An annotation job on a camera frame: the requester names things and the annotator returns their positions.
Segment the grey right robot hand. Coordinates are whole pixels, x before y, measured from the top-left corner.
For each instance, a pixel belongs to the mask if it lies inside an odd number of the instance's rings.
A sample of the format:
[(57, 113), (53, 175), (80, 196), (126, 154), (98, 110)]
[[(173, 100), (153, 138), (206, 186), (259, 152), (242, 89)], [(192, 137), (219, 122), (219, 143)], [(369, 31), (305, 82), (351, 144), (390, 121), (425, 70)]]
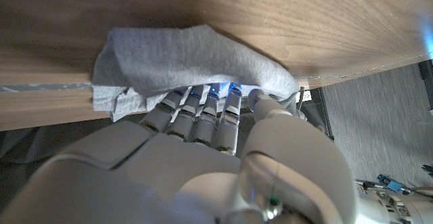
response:
[(2, 223), (354, 223), (358, 197), (334, 143), (259, 89), (236, 157), (121, 122), (45, 162)]

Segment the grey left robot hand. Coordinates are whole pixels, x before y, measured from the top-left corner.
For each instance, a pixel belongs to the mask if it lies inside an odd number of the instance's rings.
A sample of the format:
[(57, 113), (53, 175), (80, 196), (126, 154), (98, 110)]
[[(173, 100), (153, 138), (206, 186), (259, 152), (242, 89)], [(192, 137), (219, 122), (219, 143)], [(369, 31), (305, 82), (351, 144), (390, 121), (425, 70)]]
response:
[(359, 224), (432, 224), (432, 188), (408, 187), (388, 176), (356, 180)]

